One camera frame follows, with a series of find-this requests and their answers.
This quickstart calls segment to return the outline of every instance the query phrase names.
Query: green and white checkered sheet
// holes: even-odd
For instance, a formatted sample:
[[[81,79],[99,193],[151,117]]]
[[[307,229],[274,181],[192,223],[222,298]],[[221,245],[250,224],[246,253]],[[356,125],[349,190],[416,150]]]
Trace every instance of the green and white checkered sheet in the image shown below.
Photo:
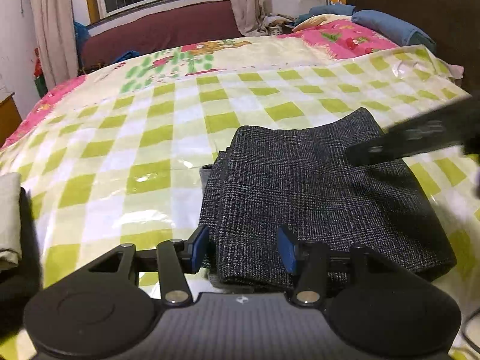
[[[328,67],[189,76],[120,97],[92,98],[81,110],[54,110],[0,152],[0,173],[22,174],[49,286],[120,243],[147,249],[189,237],[202,202],[199,167],[214,161],[239,126],[315,127],[366,107],[385,128],[463,94],[423,46]],[[467,308],[480,291],[476,164],[458,148],[406,162],[457,255],[457,267],[439,285]],[[154,274],[145,274],[140,284],[151,292],[158,290],[156,282]],[[202,277],[189,282],[194,292],[210,288]],[[12,338],[0,354],[26,358],[25,341],[22,335]]]

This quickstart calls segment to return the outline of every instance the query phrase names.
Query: black circular cover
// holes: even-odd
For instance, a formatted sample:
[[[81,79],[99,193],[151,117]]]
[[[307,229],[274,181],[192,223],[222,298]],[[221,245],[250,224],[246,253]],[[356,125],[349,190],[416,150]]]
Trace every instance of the black circular cover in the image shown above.
[[[392,273],[347,287],[327,313],[340,337],[388,357],[447,350],[461,323],[460,310],[446,293],[419,278]]]
[[[149,330],[150,297],[111,274],[87,274],[40,292],[23,322],[37,350],[56,357],[99,359],[124,351]]]

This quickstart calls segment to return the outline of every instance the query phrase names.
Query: maroon headboard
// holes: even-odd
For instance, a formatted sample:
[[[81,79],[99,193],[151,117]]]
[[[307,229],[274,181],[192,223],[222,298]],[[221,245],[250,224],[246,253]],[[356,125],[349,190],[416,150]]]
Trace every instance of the maroon headboard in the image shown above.
[[[480,89],[480,0],[347,0],[408,21],[437,43],[437,57],[465,67],[462,87]]]
[[[111,64],[127,51],[141,55],[205,41],[242,37],[229,0],[188,5],[141,17],[92,36],[83,46],[87,68]]]

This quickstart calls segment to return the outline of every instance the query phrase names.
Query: maroon sofa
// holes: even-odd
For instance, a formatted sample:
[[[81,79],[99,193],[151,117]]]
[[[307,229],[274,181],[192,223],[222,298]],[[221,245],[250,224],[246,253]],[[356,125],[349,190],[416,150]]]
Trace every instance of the maroon sofa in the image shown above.
[[[141,55],[219,39],[242,37],[229,0],[150,14],[92,36],[83,46],[83,66],[111,64],[130,50]]]

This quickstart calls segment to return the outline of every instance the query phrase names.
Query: white folded cloth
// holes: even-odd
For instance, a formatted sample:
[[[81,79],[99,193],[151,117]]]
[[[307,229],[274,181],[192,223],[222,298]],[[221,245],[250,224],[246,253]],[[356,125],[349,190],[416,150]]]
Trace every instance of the white folded cloth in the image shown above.
[[[15,268],[20,247],[20,174],[0,176],[0,271]]]

